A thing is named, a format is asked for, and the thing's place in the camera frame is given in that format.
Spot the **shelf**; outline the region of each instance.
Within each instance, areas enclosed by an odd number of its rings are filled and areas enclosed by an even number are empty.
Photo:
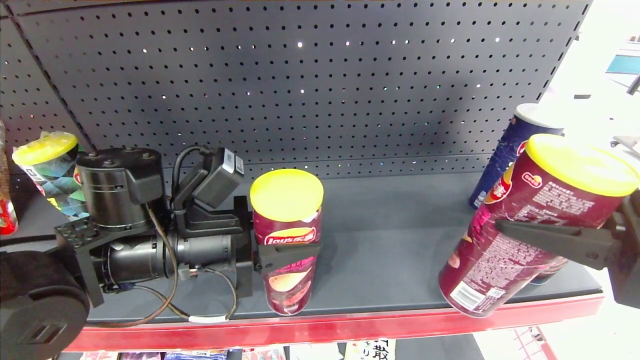
[[[478,177],[442,174],[324,180],[323,250],[312,299],[298,316],[274,314],[266,304],[262,279],[254,276],[254,294],[240,300],[234,321],[180,323],[165,311],[156,319],[159,323],[135,329],[87,328],[67,351],[412,338],[594,314],[603,297],[600,285],[575,263],[544,286],[524,288],[488,318],[470,318],[449,307],[438,289],[437,273],[473,215],[467,195]],[[247,192],[247,184],[237,191]],[[65,221],[42,197],[27,203],[16,236],[49,234],[54,225]],[[148,283],[163,293],[169,292],[170,284],[168,279]],[[222,279],[207,274],[180,282],[174,303],[194,315],[223,315],[232,297]],[[159,300],[142,291],[106,295],[105,303],[92,309],[90,321],[137,319],[158,305]]]

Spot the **gray shelf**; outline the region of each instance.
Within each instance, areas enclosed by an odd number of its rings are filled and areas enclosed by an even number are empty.
[[[324,180],[324,247],[312,300],[301,315],[449,307],[436,278],[473,215],[467,195],[478,177],[473,173]],[[237,194],[248,193],[248,186],[241,185]],[[50,234],[53,226],[65,222],[42,197],[16,196],[14,202],[28,204],[20,211],[16,236]],[[160,279],[148,285],[169,293],[171,282]],[[236,318],[275,316],[258,276],[253,290],[252,297],[241,299]],[[546,285],[528,286],[511,301],[601,292],[583,266],[570,263]],[[181,282],[174,303],[193,315],[222,315],[232,297],[222,279],[206,274]],[[142,291],[106,295],[105,304],[92,309],[90,320],[132,320],[158,305],[159,300]],[[166,311],[156,321],[179,318]]]

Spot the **lay's chip can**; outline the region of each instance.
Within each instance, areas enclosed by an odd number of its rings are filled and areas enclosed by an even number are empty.
[[[324,190],[306,171],[281,169],[258,177],[249,197],[253,229],[260,245],[288,246],[320,241]],[[280,315],[295,315],[311,299],[316,257],[302,259],[264,276],[267,303]]]
[[[478,209],[502,173],[524,151],[531,135],[542,133],[560,135],[564,132],[564,128],[557,121],[549,120],[554,117],[557,117],[555,113],[549,114],[549,111],[541,109],[538,104],[520,104],[516,107],[509,125],[489,159],[489,164],[484,168],[476,188],[471,193],[469,206],[474,210]]]
[[[537,275],[557,270],[563,260],[500,233],[496,220],[597,228],[639,184],[638,173],[608,152],[562,136],[532,136],[490,190],[440,271],[442,294],[466,315],[491,315]]]

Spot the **barcode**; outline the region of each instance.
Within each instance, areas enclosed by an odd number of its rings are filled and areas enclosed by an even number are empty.
[[[236,156],[236,171],[244,175],[244,162],[241,158]]]
[[[229,174],[233,174],[236,171],[236,156],[229,149],[225,149],[222,168]]]
[[[464,282],[460,282],[451,292],[451,298],[465,309],[473,310],[484,300],[485,296]]]

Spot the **yellow cup lid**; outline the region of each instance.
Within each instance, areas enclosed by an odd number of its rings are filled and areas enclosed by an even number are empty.
[[[525,151],[544,171],[586,192],[624,197],[640,186],[639,174],[627,162],[563,136],[533,135]]]
[[[21,166],[40,164],[55,159],[73,149],[78,143],[75,135],[64,131],[48,133],[42,131],[40,138],[17,148],[13,154],[13,161]]]
[[[280,222],[311,217],[322,205],[324,188],[320,180],[303,170],[284,168],[258,177],[249,199],[258,214]]]

